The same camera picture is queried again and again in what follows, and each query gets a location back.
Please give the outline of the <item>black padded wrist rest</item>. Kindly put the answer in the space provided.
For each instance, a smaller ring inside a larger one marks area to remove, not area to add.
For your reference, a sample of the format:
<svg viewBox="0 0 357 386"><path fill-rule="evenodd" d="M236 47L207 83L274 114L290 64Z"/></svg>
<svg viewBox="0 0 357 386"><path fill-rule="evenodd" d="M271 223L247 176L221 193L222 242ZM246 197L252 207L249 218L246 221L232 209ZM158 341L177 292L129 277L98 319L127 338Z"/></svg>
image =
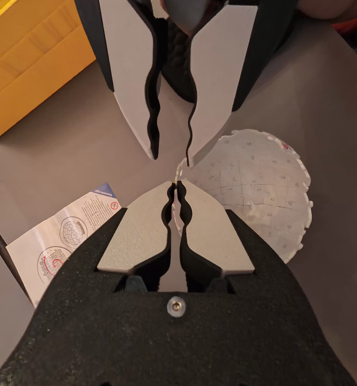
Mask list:
<svg viewBox="0 0 357 386"><path fill-rule="evenodd" d="M169 18L167 19L167 61L162 76L175 93L194 104L195 91L190 78L190 37Z"/></svg>

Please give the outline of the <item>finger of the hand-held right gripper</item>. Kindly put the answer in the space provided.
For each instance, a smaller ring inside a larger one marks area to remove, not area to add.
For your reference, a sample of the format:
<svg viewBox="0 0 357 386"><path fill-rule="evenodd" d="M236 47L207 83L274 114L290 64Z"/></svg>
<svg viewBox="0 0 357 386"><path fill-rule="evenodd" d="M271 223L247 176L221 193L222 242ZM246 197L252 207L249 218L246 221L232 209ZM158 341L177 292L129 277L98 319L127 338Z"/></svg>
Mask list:
<svg viewBox="0 0 357 386"><path fill-rule="evenodd" d="M232 113L257 12L258 5L226 4L192 37L190 73L196 97L189 118L189 167L214 146Z"/></svg>
<svg viewBox="0 0 357 386"><path fill-rule="evenodd" d="M99 1L114 96L133 134L149 158L157 159L158 52L154 19L136 1Z"/></svg>

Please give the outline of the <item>red orange item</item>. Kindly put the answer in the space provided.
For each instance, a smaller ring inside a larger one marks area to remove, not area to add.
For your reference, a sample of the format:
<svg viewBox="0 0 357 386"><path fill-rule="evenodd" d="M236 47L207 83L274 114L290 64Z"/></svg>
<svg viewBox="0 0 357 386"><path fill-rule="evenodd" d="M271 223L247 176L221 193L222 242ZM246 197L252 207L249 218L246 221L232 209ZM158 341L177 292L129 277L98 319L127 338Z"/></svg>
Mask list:
<svg viewBox="0 0 357 386"><path fill-rule="evenodd" d="M335 23L331 26L342 36L357 34L357 18L347 22Z"/></svg>

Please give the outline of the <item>yellow plastic bin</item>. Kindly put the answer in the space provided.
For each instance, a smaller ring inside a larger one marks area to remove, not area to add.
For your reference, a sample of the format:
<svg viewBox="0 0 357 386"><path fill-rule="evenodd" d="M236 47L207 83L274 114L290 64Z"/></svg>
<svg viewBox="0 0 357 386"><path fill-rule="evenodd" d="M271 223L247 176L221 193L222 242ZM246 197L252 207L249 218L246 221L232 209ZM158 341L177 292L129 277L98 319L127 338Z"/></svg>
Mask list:
<svg viewBox="0 0 357 386"><path fill-rule="evenodd" d="M96 60L72 0L0 0L0 136Z"/></svg>

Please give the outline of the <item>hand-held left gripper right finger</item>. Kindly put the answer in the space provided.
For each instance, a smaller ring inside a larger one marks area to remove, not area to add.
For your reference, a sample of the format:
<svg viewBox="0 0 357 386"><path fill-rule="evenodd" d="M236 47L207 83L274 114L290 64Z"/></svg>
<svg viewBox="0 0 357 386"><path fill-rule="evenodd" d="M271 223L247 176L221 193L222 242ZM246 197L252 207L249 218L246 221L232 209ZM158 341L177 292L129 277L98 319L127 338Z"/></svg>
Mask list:
<svg viewBox="0 0 357 386"><path fill-rule="evenodd" d="M180 261L190 276L228 276L254 272L224 207L188 180L177 181L183 222Z"/></svg>

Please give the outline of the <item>half-built colourful puzzle ball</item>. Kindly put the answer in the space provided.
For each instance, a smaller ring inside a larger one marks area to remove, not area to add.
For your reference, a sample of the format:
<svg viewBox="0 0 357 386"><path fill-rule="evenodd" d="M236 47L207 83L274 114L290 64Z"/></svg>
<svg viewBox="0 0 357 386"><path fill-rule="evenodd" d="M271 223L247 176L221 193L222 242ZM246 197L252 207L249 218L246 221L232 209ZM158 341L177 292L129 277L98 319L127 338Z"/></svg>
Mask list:
<svg viewBox="0 0 357 386"><path fill-rule="evenodd" d="M194 167L183 159L176 176L232 210L289 263L312 222L311 178L296 151L253 129L222 136Z"/></svg>

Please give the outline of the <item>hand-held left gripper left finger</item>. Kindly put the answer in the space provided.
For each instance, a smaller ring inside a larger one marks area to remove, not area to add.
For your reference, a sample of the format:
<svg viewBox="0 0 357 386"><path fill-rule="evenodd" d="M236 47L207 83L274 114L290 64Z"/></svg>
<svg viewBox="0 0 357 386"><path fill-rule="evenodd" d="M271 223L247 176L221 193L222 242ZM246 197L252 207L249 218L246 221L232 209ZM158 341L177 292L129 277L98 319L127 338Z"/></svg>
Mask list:
<svg viewBox="0 0 357 386"><path fill-rule="evenodd" d="M164 275L171 261L169 223L174 195L175 184L167 181L134 200L103 253L98 270Z"/></svg>

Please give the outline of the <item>folded paper instruction leaflet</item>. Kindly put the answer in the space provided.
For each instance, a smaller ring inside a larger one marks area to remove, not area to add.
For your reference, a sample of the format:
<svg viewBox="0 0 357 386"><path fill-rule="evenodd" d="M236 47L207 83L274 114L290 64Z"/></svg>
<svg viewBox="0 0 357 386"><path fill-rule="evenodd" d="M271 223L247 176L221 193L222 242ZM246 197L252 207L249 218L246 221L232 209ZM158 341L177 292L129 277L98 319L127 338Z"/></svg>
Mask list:
<svg viewBox="0 0 357 386"><path fill-rule="evenodd" d="M104 183L7 245L34 308L75 249L120 209Z"/></svg>

